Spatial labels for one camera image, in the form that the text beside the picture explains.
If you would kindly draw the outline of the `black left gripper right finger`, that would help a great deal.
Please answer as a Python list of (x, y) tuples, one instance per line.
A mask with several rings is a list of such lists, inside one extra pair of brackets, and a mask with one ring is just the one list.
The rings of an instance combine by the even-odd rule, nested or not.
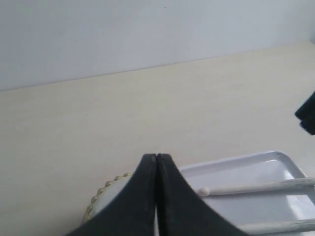
[(201, 200), (169, 154), (157, 155), (156, 206), (160, 236), (247, 235)]

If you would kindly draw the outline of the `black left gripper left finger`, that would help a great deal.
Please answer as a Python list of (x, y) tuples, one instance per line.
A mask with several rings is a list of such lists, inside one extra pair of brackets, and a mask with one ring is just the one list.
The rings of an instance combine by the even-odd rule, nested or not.
[(157, 155), (142, 156), (122, 191), (94, 218), (69, 236), (153, 236)]

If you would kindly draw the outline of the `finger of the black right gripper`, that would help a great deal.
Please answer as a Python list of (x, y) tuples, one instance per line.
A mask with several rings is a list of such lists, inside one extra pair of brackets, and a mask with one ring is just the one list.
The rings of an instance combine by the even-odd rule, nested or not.
[(295, 112), (295, 116), (304, 120), (310, 116), (315, 110), (315, 92), (302, 104), (302, 106)]
[(300, 126), (310, 135), (315, 135), (315, 118), (301, 120)]

